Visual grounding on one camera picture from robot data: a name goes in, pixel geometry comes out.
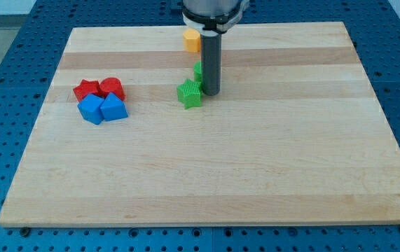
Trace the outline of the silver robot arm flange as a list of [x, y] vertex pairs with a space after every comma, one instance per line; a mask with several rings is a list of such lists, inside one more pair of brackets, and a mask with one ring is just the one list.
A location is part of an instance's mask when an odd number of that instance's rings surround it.
[[183, 0], [185, 24], [203, 36], [225, 34], [235, 26], [249, 6], [249, 0]]

